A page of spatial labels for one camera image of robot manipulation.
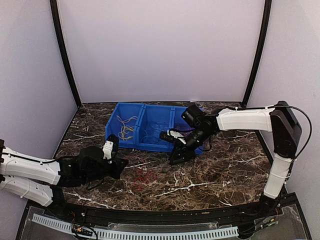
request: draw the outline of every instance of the blue storage bin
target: blue storage bin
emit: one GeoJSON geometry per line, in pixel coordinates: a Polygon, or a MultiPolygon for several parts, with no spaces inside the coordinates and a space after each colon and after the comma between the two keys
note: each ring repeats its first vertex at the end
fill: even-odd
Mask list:
{"type": "Polygon", "coordinates": [[[145,105],[142,103],[119,102],[105,126],[105,139],[107,139],[110,134],[114,134],[119,137],[119,147],[136,148],[136,130],[144,107],[145,105]],[[132,117],[136,117],[135,119],[132,119],[125,123],[126,126],[132,127],[133,129],[133,131],[127,130],[126,134],[124,134],[125,139],[129,138],[127,140],[121,139],[122,136],[120,133],[122,124],[117,116],[119,116],[122,121],[126,121],[132,117]]]}
{"type": "MultiPolygon", "coordinates": [[[[119,137],[120,148],[170,153],[174,145],[160,139],[160,133],[173,128],[181,131],[192,129],[181,117],[186,109],[182,106],[119,102],[105,126],[105,139],[114,134],[119,137]],[[133,130],[124,134],[127,140],[121,139],[122,123],[117,116],[122,121],[136,117],[125,123],[133,130]]],[[[195,153],[201,155],[203,151],[198,148],[195,153]]]]}
{"type": "Polygon", "coordinates": [[[160,139],[161,131],[173,126],[174,108],[172,106],[144,106],[136,130],[136,149],[152,152],[170,152],[170,143],[160,139]]]}
{"type": "MultiPolygon", "coordinates": [[[[174,106],[174,117],[173,117],[173,128],[174,129],[177,129],[177,130],[180,130],[180,131],[187,131],[187,130],[193,130],[194,128],[191,128],[187,123],[186,121],[181,117],[182,113],[187,109],[186,107],[184,106],[174,106]]],[[[188,135],[189,133],[186,132],[186,133],[182,133],[182,135],[186,136],[188,135]]],[[[174,145],[173,143],[170,143],[169,145],[169,152],[171,152],[174,148],[174,145]]],[[[197,148],[195,150],[195,153],[197,155],[201,155],[203,154],[203,151],[199,148],[197,148]]]]}

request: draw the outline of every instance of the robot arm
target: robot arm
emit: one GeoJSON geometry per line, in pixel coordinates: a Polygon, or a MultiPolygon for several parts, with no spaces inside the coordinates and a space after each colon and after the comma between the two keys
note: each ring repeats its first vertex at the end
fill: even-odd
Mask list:
{"type": "Polygon", "coordinates": [[[116,158],[119,139],[107,138],[103,148],[89,146],[69,159],[42,159],[18,153],[0,140],[0,190],[18,194],[45,207],[64,201],[60,188],[43,185],[30,179],[60,187],[78,187],[110,176],[119,179],[128,160],[116,158]]]}
{"type": "Polygon", "coordinates": [[[261,130],[273,133],[274,160],[269,174],[264,195],[276,199],[288,178],[298,143],[301,137],[301,126],[285,101],[277,105],[257,109],[220,109],[205,114],[193,105],[181,115],[194,130],[182,138],[174,129],[161,133],[160,137],[174,142],[170,164],[186,162],[195,157],[195,149],[219,131],[228,130],[261,130]]]}

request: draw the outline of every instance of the marble surface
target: marble surface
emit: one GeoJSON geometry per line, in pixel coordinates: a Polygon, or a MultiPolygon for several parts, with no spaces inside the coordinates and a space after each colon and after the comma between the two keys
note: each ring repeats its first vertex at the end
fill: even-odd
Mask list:
{"type": "MultiPolygon", "coordinates": [[[[187,107],[191,103],[149,104],[187,107]]],[[[204,112],[211,112],[237,103],[197,105],[204,112]]],[[[77,155],[88,146],[102,147],[105,126],[115,106],[116,103],[83,104],[57,157],[77,155]]],[[[90,186],[63,188],[64,197],[69,203],[118,210],[180,211],[235,206],[259,200],[271,167],[256,134],[247,130],[219,132],[212,137],[212,149],[189,162],[171,166],[168,156],[120,148],[118,157],[129,160],[121,179],[106,177],[90,186]]]]}

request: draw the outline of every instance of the lavender wall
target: lavender wall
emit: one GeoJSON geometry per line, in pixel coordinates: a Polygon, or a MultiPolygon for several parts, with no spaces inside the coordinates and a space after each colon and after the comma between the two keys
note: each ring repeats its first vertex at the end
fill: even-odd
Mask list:
{"type": "MultiPolygon", "coordinates": [[[[0,0],[0,138],[52,158],[77,107],[48,0],[0,0]]],[[[0,191],[0,240],[16,237],[26,201],[0,191]]]]}
{"type": "Polygon", "coordinates": [[[242,101],[264,0],[58,0],[84,103],[242,101]]]}
{"type": "MultiPolygon", "coordinates": [[[[310,144],[301,154],[288,181],[296,192],[313,239],[320,239],[320,2],[273,1],[270,23],[250,106],[286,100],[303,109],[313,123],[310,144]]],[[[296,113],[303,127],[301,145],[309,133],[308,122],[296,113]]],[[[263,134],[270,149],[270,134],[263,134]]]]}

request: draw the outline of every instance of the tangled wires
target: tangled wires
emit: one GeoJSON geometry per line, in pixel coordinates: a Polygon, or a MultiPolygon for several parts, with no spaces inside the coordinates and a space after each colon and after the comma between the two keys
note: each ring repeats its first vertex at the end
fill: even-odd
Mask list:
{"type": "Polygon", "coordinates": [[[126,124],[129,123],[131,120],[137,120],[138,117],[133,116],[127,120],[122,120],[121,117],[119,117],[119,116],[116,116],[116,118],[121,123],[121,131],[118,133],[118,137],[123,141],[128,141],[129,139],[132,139],[134,137],[133,135],[132,136],[126,136],[126,135],[128,135],[130,132],[134,133],[135,127],[129,126],[126,124]]]}

